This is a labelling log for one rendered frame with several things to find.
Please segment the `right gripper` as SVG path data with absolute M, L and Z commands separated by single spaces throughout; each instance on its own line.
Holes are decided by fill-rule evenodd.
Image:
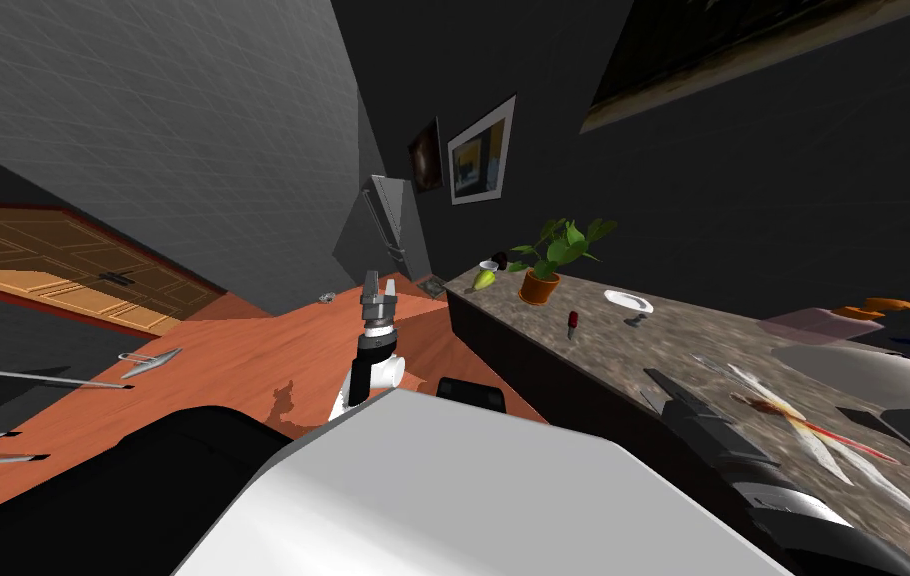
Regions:
M 721 433 L 731 423 L 684 386 L 654 368 L 643 370 L 652 385 L 642 388 L 642 398 L 673 430 Z

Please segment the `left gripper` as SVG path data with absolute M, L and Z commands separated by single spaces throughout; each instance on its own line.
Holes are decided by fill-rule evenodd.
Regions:
M 363 293 L 360 295 L 362 320 L 367 324 L 393 324 L 397 301 L 395 279 L 388 278 L 384 292 L 379 293 L 379 275 L 374 270 L 368 270 L 363 284 Z

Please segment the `grey refrigerator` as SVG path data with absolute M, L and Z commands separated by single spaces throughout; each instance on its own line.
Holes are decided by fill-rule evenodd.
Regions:
M 351 281 L 366 272 L 398 273 L 413 283 L 431 276 L 422 224 L 412 183 L 370 175 L 360 187 L 333 250 Z

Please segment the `white plate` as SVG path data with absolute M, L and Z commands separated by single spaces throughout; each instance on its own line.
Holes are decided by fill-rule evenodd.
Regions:
M 639 314 L 652 314 L 654 312 L 653 304 L 640 296 L 622 291 L 605 290 L 605 297 L 610 302 Z

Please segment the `dark framed picture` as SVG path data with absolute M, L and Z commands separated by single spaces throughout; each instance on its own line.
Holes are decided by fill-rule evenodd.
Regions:
M 438 119 L 433 117 L 408 146 L 412 182 L 416 193 L 443 187 L 443 166 Z

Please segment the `green plant in orange pot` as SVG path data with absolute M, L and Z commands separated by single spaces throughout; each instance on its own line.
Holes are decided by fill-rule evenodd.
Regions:
M 616 221 L 600 218 L 592 220 L 585 232 L 578 229 L 575 220 L 566 218 L 544 223 L 536 242 L 512 248 L 520 258 L 509 262 L 507 271 L 525 270 L 518 296 L 531 305 L 546 304 L 560 282 L 557 270 L 581 257 L 596 261 L 597 258 L 590 253 L 591 245 L 616 228 Z

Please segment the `white framed picture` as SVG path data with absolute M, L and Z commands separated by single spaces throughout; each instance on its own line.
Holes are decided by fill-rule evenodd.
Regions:
M 448 142 L 453 205 L 501 197 L 515 102 L 512 94 Z

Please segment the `grey sink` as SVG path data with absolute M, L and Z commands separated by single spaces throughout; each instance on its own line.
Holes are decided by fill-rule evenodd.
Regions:
M 792 345 L 771 349 L 791 369 L 883 409 L 910 409 L 910 359 L 842 346 Z

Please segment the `orange curved object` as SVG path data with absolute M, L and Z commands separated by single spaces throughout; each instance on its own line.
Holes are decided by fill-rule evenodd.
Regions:
M 891 298 L 867 298 L 859 306 L 842 306 L 834 308 L 833 314 L 861 321 L 875 321 L 885 316 L 886 312 L 910 311 L 910 302 Z

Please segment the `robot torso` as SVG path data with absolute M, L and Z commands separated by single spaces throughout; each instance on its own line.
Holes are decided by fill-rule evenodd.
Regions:
M 172 576 L 794 576 L 621 446 L 393 389 L 281 448 Z

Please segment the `silver pointed blade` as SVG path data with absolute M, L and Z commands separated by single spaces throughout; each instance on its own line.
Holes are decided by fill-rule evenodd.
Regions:
M 130 368 L 123 376 L 122 379 L 129 379 L 131 377 L 140 375 L 147 371 L 151 371 L 158 367 L 165 365 L 175 356 L 179 355 L 182 352 L 182 348 L 173 348 L 169 351 L 158 354 L 156 356 L 142 355 L 138 353 L 122 353 L 118 355 L 118 359 L 122 361 L 130 362 L 133 367 Z

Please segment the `orange wooden door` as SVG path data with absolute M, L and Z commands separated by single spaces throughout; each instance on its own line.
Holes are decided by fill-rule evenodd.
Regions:
M 0 292 L 150 337 L 221 292 L 60 210 L 0 207 Z

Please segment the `large dark landscape picture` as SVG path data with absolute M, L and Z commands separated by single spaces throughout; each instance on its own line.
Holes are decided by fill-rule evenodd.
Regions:
M 590 132 L 910 16 L 910 0 L 633 0 Z

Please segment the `thin silver rod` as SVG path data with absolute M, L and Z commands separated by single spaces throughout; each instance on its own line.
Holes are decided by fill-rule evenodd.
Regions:
M 99 381 L 89 381 L 89 380 L 77 380 L 77 379 L 68 379 L 54 376 L 43 376 L 43 375 L 33 375 L 27 373 L 16 373 L 16 372 L 5 372 L 0 371 L 0 377 L 9 377 L 9 378 L 18 378 L 18 379 L 28 379 L 44 382 L 53 382 L 61 384 L 74 384 L 81 387 L 91 387 L 91 388 L 108 388 L 108 389 L 133 389 L 136 386 L 129 384 L 116 384 L 116 383 L 106 383 Z

